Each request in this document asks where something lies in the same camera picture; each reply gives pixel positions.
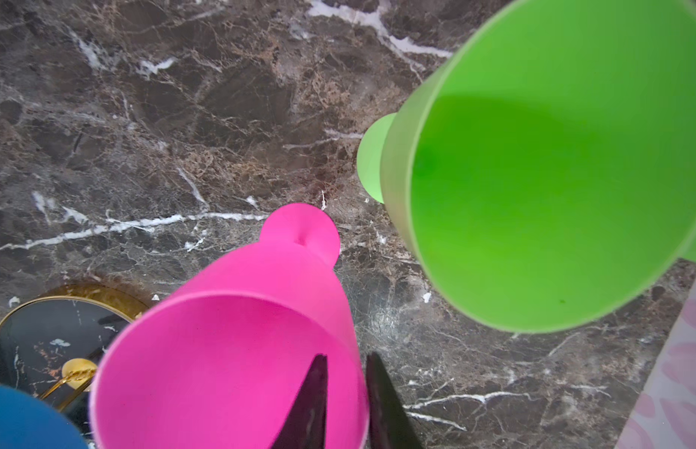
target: pink patterned cloth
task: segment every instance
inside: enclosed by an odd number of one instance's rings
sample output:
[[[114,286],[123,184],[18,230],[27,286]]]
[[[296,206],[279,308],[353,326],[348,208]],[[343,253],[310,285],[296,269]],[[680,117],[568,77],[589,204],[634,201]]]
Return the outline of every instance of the pink patterned cloth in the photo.
[[[696,449],[696,280],[616,449]]]

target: marble surface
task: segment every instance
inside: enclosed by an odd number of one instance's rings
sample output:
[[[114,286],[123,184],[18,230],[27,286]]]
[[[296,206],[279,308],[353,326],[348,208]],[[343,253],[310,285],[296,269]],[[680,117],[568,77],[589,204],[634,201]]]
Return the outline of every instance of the marble surface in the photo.
[[[426,448],[612,447],[696,266],[582,328],[503,333],[431,289],[355,175],[361,133],[505,4],[0,0],[0,319],[68,282],[162,300],[309,202]]]

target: green cup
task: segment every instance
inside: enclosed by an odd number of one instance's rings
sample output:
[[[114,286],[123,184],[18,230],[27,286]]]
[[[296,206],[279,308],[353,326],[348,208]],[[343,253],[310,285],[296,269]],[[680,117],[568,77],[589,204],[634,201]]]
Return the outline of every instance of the green cup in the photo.
[[[605,315],[696,261],[696,5],[518,0],[371,126],[357,168],[469,317]]]

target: plastic cup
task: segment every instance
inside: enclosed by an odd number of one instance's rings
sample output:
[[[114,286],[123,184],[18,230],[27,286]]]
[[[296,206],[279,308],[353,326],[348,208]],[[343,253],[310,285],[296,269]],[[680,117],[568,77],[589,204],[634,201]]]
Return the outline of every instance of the plastic cup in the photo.
[[[90,414],[102,449],[267,449],[316,354],[328,356],[326,447],[358,449],[368,403],[340,240],[290,204],[260,240],[208,266],[126,328],[102,358]]]
[[[357,165],[469,317],[605,315],[696,261],[696,5],[518,0],[367,131]]]
[[[0,387],[0,449],[86,449],[79,430],[28,394]]]

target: pink cup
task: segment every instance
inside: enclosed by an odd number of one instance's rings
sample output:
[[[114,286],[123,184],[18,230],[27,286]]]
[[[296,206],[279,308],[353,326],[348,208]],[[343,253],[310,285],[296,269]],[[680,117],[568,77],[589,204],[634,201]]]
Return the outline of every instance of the pink cup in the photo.
[[[267,449],[316,354],[328,356],[327,449],[365,441],[368,401],[340,240],[289,204],[258,243],[197,274],[126,328],[101,360],[90,415],[102,449]]]

